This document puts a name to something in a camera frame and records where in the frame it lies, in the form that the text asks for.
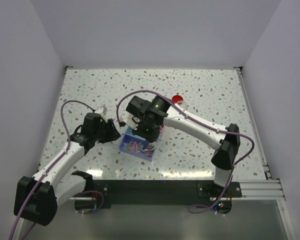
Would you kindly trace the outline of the red jar lid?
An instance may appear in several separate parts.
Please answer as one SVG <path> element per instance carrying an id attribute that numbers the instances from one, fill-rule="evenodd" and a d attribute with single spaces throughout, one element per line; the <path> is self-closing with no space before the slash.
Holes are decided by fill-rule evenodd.
<path id="1" fill-rule="evenodd" d="M 181 95 L 174 95 L 173 97 L 172 97 L 172 101 L 174 102 L 174 103 L 177 103 L 177 102 L 179 102 L 179 101 L 183 101 L 184 99 L 183 99 L 183 97 L 181 96 Z"/>

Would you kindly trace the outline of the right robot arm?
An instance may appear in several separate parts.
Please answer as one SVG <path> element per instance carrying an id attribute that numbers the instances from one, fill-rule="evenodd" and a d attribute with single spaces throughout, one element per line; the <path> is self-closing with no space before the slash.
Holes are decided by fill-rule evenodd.
<path id="1" fill-rule="evenodd" d="M 133 135 L 150 143 L 157 141 L 162 127 L 182 131 L 204 142 L 214 150 L 211 159 L 215 166 L 213 192 L 223 197 L 231 190 L 228 179 L 241 144 L 237 125 L 214 124 L 160 96 L 152 101 L 134 96 L 120 120 L 131 127 Z"/>

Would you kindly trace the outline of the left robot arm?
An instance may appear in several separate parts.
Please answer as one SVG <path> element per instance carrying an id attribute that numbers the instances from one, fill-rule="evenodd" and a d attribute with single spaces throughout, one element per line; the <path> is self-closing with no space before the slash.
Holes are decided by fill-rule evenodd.
<path id="1" fill-rule="evenodd" d="M 17 183 L 13 213 L 15 216 L 46 226 L 55 217 L 65 198 L 57 192 L 70 168 L 82 159 L 96 143 L 120 138 L 113 119 L 89 112 L 83 124 L 70 135 L 58 155 L 33 176 L 23 176 Z"/>

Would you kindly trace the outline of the purple candy bin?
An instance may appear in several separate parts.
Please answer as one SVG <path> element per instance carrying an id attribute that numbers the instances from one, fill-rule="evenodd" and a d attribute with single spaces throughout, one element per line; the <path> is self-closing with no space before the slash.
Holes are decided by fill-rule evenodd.
<path id="1" fill-rule="evenodd" d="M 119 149 L 123 153 L 152 162 L 156 153 L 156 146 L 155 150 L 143 151 L 149 143 L 151 142 L 148 142 L 142 137 L 129 137 L 124 135 L 119 145 Z"/>

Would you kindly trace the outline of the clear plastic jar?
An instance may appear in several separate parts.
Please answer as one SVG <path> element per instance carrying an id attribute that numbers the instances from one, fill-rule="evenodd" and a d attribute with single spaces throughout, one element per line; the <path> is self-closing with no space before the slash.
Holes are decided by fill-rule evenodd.
<path id="1" fill-rule="evenodd" d="M 178 104 L 181 108 L 183 108 L 183 109 L 185 109 L 185 110 L 187 110 L 188 107 L 189 107 L 189 105 L 188 105 L 184 100 L 178 101 L 177 104 Z"/>

